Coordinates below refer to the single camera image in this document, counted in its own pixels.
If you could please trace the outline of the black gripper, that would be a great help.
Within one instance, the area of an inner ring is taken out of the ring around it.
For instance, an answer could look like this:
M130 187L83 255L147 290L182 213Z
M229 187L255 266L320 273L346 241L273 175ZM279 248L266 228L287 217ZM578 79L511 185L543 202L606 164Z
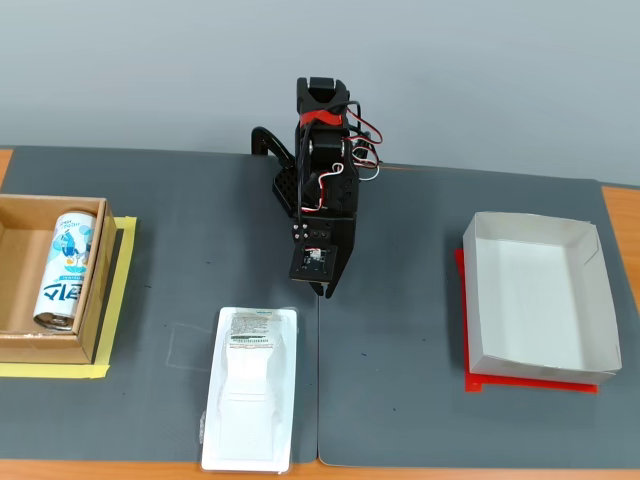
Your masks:
M295 246L335 247L335 260L331 280L326 287L322 282L310 282L317 295L330 299L334 294L355 246L356 213L294 213L291 215L291 237Z

